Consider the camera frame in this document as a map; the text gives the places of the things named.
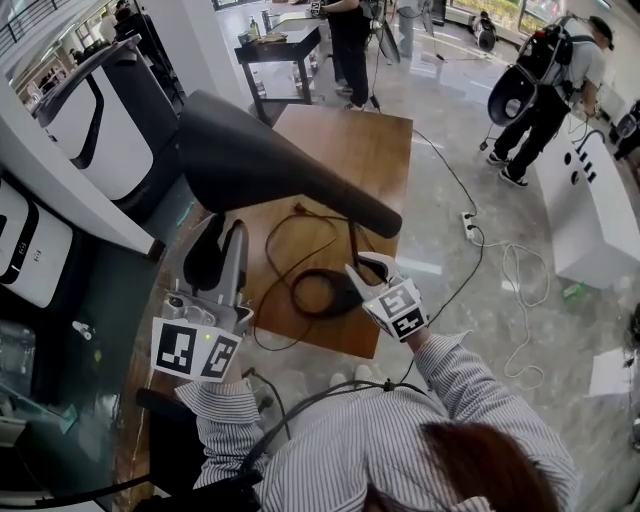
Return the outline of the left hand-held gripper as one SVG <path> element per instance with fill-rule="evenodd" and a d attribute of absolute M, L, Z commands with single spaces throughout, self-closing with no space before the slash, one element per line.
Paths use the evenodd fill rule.
<path fill-rule="evenodd" d="M 193 293 L 218 284 L 218 303 L 177 292 L 165 296 L 161 314 L 152 320 L 151 368 L 155 371 L 221 383 L 236 358 L 254 315 L 252 309 L 235 305 L 246 284 L 249 235 L 246 225 L 235 220 L 221 250 L 224 223 L 224 214 L 212 215 L 183 263 Z"/>

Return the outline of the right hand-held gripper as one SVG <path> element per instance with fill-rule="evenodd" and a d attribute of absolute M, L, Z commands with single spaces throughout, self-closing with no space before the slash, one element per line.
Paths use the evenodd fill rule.
<path fill-rule="evenodd" d="M 412 279 L 387 288 L 399 274 L 393 257 L 377 252 L 359 252 L 357 271 L 349 264 L 345 272 L 363 300 L 364 311 L 386 332 L 399 342 L 424 328 L 428 323 L 421 294 Z"/>

